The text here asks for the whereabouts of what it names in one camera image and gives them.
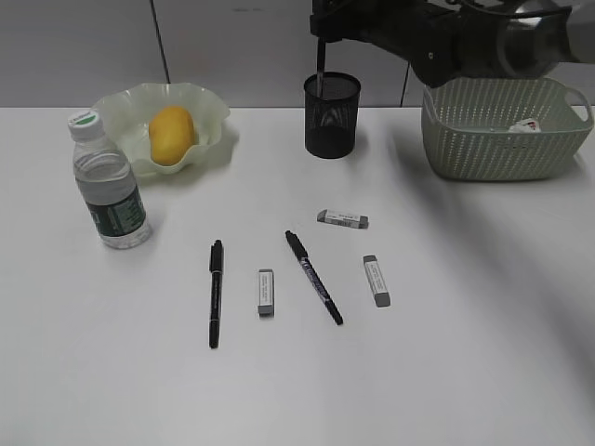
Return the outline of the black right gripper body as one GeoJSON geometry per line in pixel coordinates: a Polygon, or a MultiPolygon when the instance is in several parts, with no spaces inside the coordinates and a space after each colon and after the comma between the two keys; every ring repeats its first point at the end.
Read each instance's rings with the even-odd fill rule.
{"type": "Polygon", "coordinates": [[[343,39],[376,44],[386,36],[381,1],[312,1],[310,32],[325,43],[343,39]]]}

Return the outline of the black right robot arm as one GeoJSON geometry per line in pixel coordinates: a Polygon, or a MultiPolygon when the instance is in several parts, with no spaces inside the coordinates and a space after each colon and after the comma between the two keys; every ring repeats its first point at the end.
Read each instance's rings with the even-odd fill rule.
{"type": "Polygon", "coordinates": [[[591,1],[315,1],[321,45],[352,40],[409,63],[428,87],[460,77],[537,79],[594,61],[591,1]]]}

